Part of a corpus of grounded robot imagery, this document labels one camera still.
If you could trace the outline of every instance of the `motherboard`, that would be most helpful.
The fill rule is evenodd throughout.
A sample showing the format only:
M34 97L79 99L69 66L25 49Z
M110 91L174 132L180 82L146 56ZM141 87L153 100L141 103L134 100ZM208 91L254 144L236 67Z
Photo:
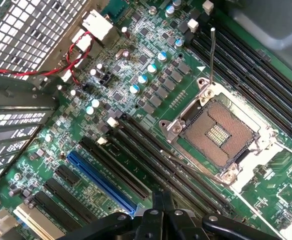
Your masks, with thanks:
M199 218L292 239L292 71L203 3L111 0L100 12L111 37L78 66L80 85L60 73L60 107L0 180L0 210L26 240L133 216L161 190Z

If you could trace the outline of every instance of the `white arrow marking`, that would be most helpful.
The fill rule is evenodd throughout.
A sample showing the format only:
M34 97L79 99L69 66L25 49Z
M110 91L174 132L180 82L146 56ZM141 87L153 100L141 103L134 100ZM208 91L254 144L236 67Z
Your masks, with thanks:
M206 66L198 66L198 67L197 67L197 69L198 69L199 71L201 71L201 72L204 71L205 68L206 68Z

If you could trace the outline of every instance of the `blue pcie slot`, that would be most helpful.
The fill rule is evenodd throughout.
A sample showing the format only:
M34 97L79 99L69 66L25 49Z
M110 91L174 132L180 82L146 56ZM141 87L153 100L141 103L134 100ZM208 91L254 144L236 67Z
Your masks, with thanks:
M84 159L78 152L71 151L67 159L84 173L94 184L103 190L112 200L122 206L129 214L134 214L137 205L133 203L126 195L120 192L112 183L110 183L98 170Z

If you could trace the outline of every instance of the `black dimm slot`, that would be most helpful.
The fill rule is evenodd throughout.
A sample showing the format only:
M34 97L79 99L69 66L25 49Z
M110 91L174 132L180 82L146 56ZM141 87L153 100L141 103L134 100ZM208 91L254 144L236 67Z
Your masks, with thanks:
M222 34L231 40L239 49L241 49L245 54L247 54L252 60L260 64L260 67L263 68L273 79L279 81L279 83L287 88L288 92L292 93L292 82L287 79L281 72L279 72L272 64L268 61L265 61L259 56L259 54L249 46L245 41L241 40L231 29L227 26L221 25L218 21L214 20L213 25L217 27L217 32L222 32Z
M141 158L145 163L147 163L148 167L156 173L156 175L162 179L165 180L165 182L169 185L170 188L174 189L175 192L177 192L182 198L188 200L193 206L195 206L197 209L199 209L199 212L201 215L208 214L208 211L203 208L200 204L197 203L197 199L194 199L192 195L187 193L184 189L182 188L176 188L175 183L171 181L171 176L167 174L164 170L161 170L152 160L149 159L149 156L147 156L146 153L141 151L138 147L135 146L135 144L131 143L129 140L127 140L126 136L122 135L120 132L115 132L114 133L115 137L120 140L122 144L124 144L128 149L133 151L133 154Z
M168 161L162 156L158 151L151 150L149 144L147 144L145 141L141 140L139 136L136 135L135 132L130 130L128 127L126 127L123 122L121 122L122 125L121 131L123 131L127 136L134 139L140 146L145 149L145 152L148 152L151 156L153 156L154 159L158 160L168 171L171 172L172 175L178 179L179 182L183 183L188 189L190 189L194 194L198 196L201 202L204 202L206 205L208 205L211 209L214 211L220 211L220 208L216 206L208 197L206 197L204 194L202 194L196 187L193 186L193 183L189 183L185 178L180 175L178 171L176 171L175 167L171 166Z
M135 179L124 166L122 166L116 159L114 159L107 152L100 149L92 140L84 136L80 142L86 151L88 151L96 160L106 166L113 174L122 180L136 195L141 197L143 200L146 199L150 193L149 191Z
M60 185L54 178L48 179L44 187L58 197L69 209L75 212L85 223L89 224L97 220L87 207L71 195L66 188Z
M77 221L75 221L43 191L37 192L33 200L53 219L60 223L60 225L62 225L67 231L72 232L81 228L81 225Z
M206 49L203 46L199 45L199 43L192 41L189 49L192 50L196 55L198 55L209 66L210 58L209 55L206 54ZM234 73L230 72L230 70L232 71L232 69L227 69L221 63L219 63L219 61L215 60L214 70L222 77L222 79L229 82L235 89L242 93L252 104L254 104L265 116L270 118L277 126L279 126L287 133L292 133L292 127L287 122L284 122L281 118L279 118L279 116L275 112L269 111L267 108L265 108L264 101L257 99L256 94L251 92L249 87L239 84L240 80L236 78Z
M209 36L208 33L206 33L205 37L200 38L200 41L205 42L205 44L207 44L210 47L211 40L208 36ZM222 34L219 31L217 31L216 36L222 38ZM285 95L283 89L281 89L280 86L278 86L263 71L261 71L260 68L256 66L256 64L249 61L241 50L236 49L228 41L219 40L218 38L216 42L216 50L215 50L216 53L219 52L218 49L220 51L223 51L225 54L230 55L232 58L234 58L238 62L238 64L244 66L244 68L246 68L247 70L247 72L245 73L245 76L249 77L248 75L251 75L252 77L249 77L249 81L251 82L251 84L255 84L255 86L258 87L261 91L263 91L266 96L271 96L271 95L278 96L279 99L281 99L284 103L286 103L286 105L284 105L282 102L279 102L274 97L268 100L270 103L273 102L273 104L276 105L278 109L281 109L281 111L288 114L288 118L292 118L292 110L290 109L290 107L292 106L292 97L290 95L288 96L287 94ZM264 87L260 87L260 84L256 82L256 80L253 77L260 80L262 84L264 84L265 87L267 87L268 89L265 89Z
M166 146L164 146L159 140L157 140L149 132L147 132L142 126L140 126L139 123L133 117L129 116L128 114L123 114L123 119L128 121L138 131L140 131L142 133L142 135L148 139L149 142L156 145L158 147L159 151L164 150L167 153L174 156L174 154ZM185 171L185 173L190 175L194 180L196 180L200 185L202 185L210 194L212 194L219 201L219 203L221 205L225 206L230 211L230 206L228 206L229 203L222 196L220 196L217 192L215 192L213 189L211 189L211 186L209 186L204 180L202 180L198 175L196 175L191 170L188 170L186 167L184 167L182 165L180 165L180 167Z
M209 51L207 50L210 48L210 43L208 39L201 38L200 41L198 42L202 46L206 48L206 54L209 54ZM286 108L286 106L281 103L279 100L275 99L272 97L271 94L269 94L268 90L260 87L258 83L255 82L254 78L252 75L250 75L249 72L244 72L244 70L240 67L238 67L238 64L236 62L233 62L229 57L226 56L225 53L222 52L223 50L219 48L218 46L215 49L215 57L219 59L220 61L227 62L227 67L232 68L232 71L236 74L236 76L241 80L248 80L250 82L250 87L254 91L258 91L258 94L261 95L266 102L269 104L273 105L276 107L276 109L280 110L280 113L286 118L286 119L291 119L292 120L292 112L289 108Z
M55 170L57 176L61 177L70 186L75 186L81 179L73 173L67 166L59 165Z

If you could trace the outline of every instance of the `red wire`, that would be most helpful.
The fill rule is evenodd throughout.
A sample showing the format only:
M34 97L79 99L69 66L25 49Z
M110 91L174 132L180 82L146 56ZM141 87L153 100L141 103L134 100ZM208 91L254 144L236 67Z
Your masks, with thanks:
M74 47L79 43L79 41L86 35L89 35L91 37L91 41L90 41L90 45L86 48L86 51L84 54L82 54L79 58L77 58L76 60L74 60L73 62L71 62L70 60L70 55L74 49ZM78 64L81 60L87 58L88 54L90 53L90 51L92 50L92 47L93 47L93 44L94 44L94 41L95 41L95 37L92 33L90 33L89 31L86 31L84 32L77 40L75 43L73 43L72 45L70 45L69 47L69 50L67 52L67 55L66 55L66 60L67 60L67 63L69 64L69 66L64 69L64 71L67 71L67 70L70 70L71 72L71 76L72 76L72 79L73 81L79 85L80 82L76 79L75 75L74 75L74 66L76 64ZM55 73L57 73L58 71L60 71L62 68L55 68L49 72L45 72L45 73L42 73L41 75L43 76L50 76L50 75L53 75ZM31 76L31 75L36 75L39 73L39 71L27 71L27 72L14 72L14 71L11 71L11 70L7 70L7 69L0 69L0 74L12 74L12 75L15 75L15 76Z

